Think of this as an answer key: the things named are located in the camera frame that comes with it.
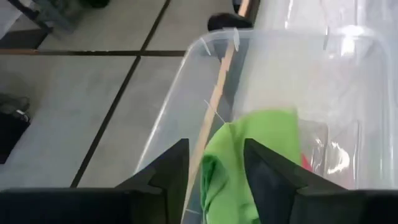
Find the transparent plastic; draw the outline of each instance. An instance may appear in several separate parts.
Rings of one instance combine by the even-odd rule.
[[[355,26],[328,35],[204,35],[183,59],[136,171],[181,138],[189,138],[193,154],[228,44],[234,56],[218,107],[211,108],[220,117],[209,138],[243,114],[294,107],[305,121],[302,146],[311,150],[303,153],[315,173],[348,189],[396,188],[394,45]]]

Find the gray floor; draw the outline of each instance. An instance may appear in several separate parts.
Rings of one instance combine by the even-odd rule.
[[[138,50],[163,6],[158,0],[111,0],[87,12],[72,34],[56,30],[41,49]],[[171,0],[148,49],[186,50],[206,33],[230,0]],[[134,172],[162,102],[180,66],[178,57],[142,57],[80,187],[112,187]],[[1,56],[0,91],[32,100],[32,124],[5,165],[0,189],[68,187],[134,57]]]

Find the green towel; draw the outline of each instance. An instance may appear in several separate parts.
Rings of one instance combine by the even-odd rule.
[[[244,140],[253,138],[300,165],[297,121],[295,111],[257,111],[215,133],[201,166],[201,205],[208,224],[260,223],[244,172]]]

